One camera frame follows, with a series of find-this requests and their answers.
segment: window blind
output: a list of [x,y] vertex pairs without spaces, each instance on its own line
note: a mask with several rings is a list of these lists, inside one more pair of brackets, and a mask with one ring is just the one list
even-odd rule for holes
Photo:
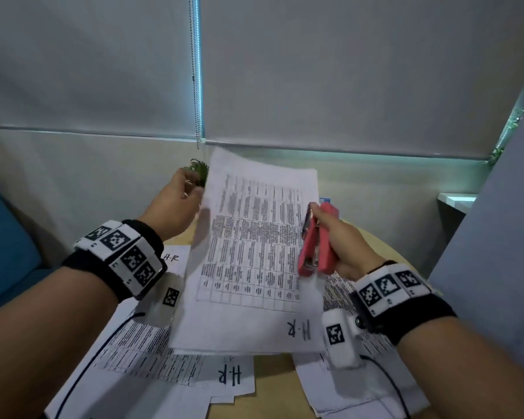
[[485,159],[524,0],[201,0],[206,141]]
[[195,0],[0,0],[0,127],[196,136]]

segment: right hand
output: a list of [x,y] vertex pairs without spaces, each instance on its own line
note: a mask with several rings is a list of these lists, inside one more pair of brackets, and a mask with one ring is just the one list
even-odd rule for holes
[[330,245],[339,258],[338,275],[356,281],[386,261],[367,244],[356,227],[326,213],[316,203],[311,203],[311,211],[319,226],[330,232]]

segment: desk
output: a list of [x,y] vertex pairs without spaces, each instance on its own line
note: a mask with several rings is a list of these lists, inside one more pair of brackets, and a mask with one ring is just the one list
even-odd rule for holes
[[[165,241],[166,245],[190,245],[196,229],[196,220],[179,236]],[[369,245],[388,260],[409,264],[396,250],[371,233],[359,229]],[[314,418],[290,354],[254,356],[256,393],[235,397],[235,404],[213,404],[208,419],[305,419]],[[437,416],[426,409],[419,419],[434,419]]]

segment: stack of papers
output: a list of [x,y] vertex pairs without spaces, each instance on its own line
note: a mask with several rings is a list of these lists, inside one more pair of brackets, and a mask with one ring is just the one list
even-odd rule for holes
[[297,261],[316,170],[216,148],[169,346],[178,354],[318,352],[324,281]]
[[[348,294],[353,284],[334,274],[326,282],[325,310],[344,308],[352,315],[355,308]],[[410,413],[429,405],[396,349],[383,335],[366,335],[363,341],[366,355],[376,359],[386,369],[402,392]],[[366,363],[360,369],[334,369],[326,352],[294,354],[293,361],[307,400],[319,417],[326,419],[404,418],[398,396],[377,366]]]
[[147,315],[126,324],[93,361],[68,398],[61,419],[203,419],[210,403],[233,403],[236,395],[255,391],[252,356],[177,355],[168,347],[170,316],[167,326],[159,324],[168,317],[164,308],[171,309],[159,294],[167,291],[166,278],[182,277],[189,251],[190,246],[165,246],[163,258],[172,276],[165,275],[150,292],[151,297],[119,305],[49,404],[49,417],[55,417],[77,376],[107,338],[129,316],[141,311]]

